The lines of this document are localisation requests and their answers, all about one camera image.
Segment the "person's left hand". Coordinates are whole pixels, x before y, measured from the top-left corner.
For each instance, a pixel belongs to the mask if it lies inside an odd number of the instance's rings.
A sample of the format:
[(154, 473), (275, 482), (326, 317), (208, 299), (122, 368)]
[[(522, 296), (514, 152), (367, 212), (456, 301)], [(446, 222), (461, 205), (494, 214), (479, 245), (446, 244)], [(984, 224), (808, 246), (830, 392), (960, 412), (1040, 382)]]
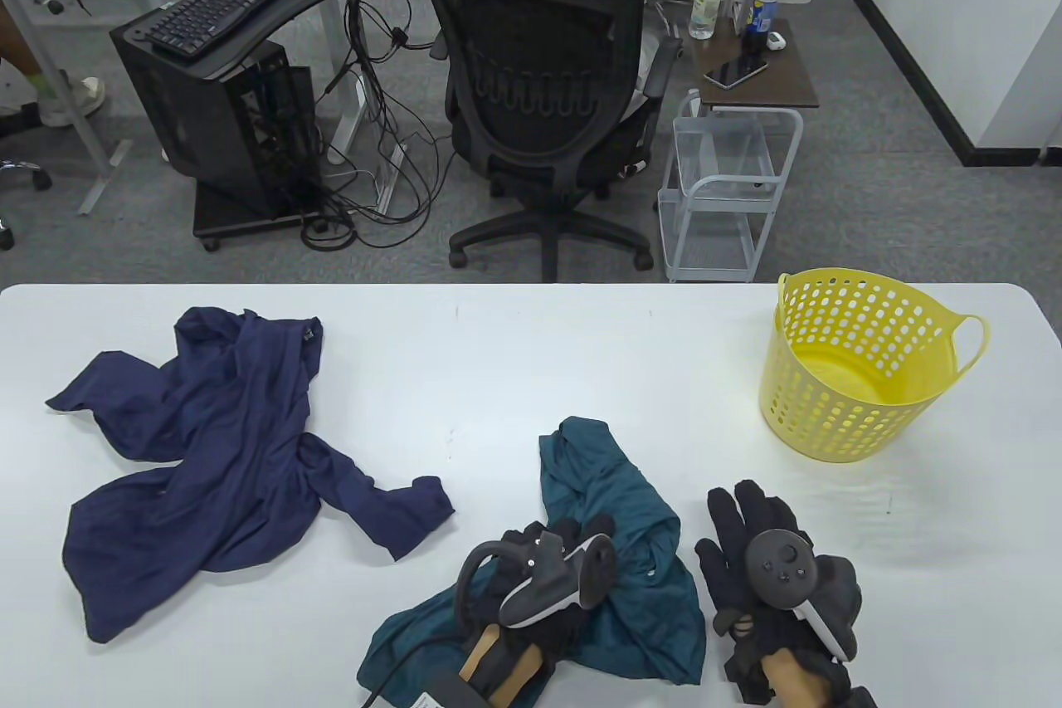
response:
[(543, 662), (565, 658), (616, 583), (615, 522), (562, 518), (509, 530), (507, 554), (497, 563), (474, 614), (496, 625), (512, 654), (538, 650)]

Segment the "person's right hand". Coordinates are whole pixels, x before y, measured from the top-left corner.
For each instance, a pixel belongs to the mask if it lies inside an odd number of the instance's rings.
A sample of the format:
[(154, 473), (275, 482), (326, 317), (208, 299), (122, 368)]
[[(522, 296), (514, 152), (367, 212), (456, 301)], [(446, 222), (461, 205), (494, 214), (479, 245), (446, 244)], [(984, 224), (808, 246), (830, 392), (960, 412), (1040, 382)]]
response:
[(751, 706), (872, 707), (850, 680), (862, 607), (854, 565), (817, 554), (788, 504), (755, 481), (707, 495), (714, 539), (695, 546), (714, 605), (713, 631), (733, 640), (723, 669)]

